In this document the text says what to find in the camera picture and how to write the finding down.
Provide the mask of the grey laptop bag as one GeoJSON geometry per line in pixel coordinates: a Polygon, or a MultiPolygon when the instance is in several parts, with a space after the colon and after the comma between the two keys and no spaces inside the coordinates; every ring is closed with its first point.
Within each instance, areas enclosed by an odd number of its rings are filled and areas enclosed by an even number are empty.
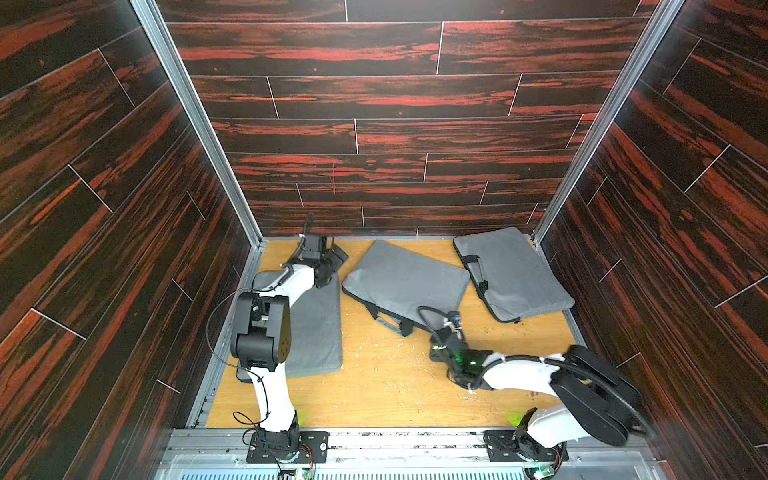
{"type": "Polygon", "coordinates": [[[342,292],[374,320],[407,337],[442,328],[442,312],[459,309],[470,283],[459,267],[376,240],[342,281],[342,292]]]}
{"type": "Polygon", "coordinates": [[[478,297],[499,323],[568,310],[575,300],[518,229],[453,239],[478,297]]]}
{"type": "Polygon", "coordinates": [[[291,307],[291,349],[285,363],[288,379],[332,374],[343,363],[341,292],[333,273],[322,288],[312,287],[291,307]]]}

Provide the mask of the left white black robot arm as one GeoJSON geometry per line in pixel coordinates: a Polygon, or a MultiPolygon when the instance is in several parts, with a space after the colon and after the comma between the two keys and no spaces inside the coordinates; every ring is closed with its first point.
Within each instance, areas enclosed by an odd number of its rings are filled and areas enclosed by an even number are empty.
{"type": "Polygon", "coordinates": [[[283,465],[311,452],[287,381],[341,369],[338,272],[347,258],[325,236],[304,233],[281,270],[257,274],[237,295],[230,351],[238,379],[254,386],[261,415],[257,421],[233,415],[251,434],[250,464],[283,465]]]}

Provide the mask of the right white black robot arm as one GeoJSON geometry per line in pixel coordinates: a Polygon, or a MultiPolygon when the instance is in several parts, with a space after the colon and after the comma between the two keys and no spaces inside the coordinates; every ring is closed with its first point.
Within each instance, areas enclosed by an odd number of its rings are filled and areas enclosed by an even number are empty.
{"type": "Polygon", "coordinates": [[[502,439],[503,448],[525,461],[555,466],[567,443],[582,438],[622,447],[632,435],[655,436],[638,388],[581,345],[548,357],[503,355],[471,349],[462,330],[446,326],[432,333],[430,359],[446,364],[449,380],[468,391],[522,390],[559,400],[526,412],[502,439]]]}

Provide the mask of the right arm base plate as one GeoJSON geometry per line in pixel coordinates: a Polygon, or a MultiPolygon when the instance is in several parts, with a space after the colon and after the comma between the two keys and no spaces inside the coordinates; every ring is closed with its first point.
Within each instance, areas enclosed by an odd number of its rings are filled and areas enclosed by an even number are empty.
{"type": "Polygon", "coordinates": [[[555,447],[543,447],[527,434],[519,438],[515,429],[486,430],[482,440],[490,462],[554,464],[569,459],[565,442],[555,447]]]}

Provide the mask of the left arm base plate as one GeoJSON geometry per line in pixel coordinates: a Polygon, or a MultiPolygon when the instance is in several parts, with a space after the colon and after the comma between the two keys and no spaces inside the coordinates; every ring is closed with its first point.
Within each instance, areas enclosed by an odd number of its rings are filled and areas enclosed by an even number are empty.
{"type": "Polygon", "coordinates": [[[252,434],[246,455],[247,464],[324,464],[330,433],[321,430],[270,432],[258,429],[252,434]]]}

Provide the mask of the aluminium front rail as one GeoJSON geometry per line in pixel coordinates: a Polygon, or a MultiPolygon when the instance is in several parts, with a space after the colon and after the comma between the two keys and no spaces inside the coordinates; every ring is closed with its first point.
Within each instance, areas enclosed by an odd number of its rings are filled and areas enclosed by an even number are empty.
{"type": "Polygon", "coordinates": [[[307,432],[311,448],[293,463],[246,460],[236,429],[177,429],[157,479],[530,479],[542,463],[502,446],[508,427],[329,428],[307,432]]]}

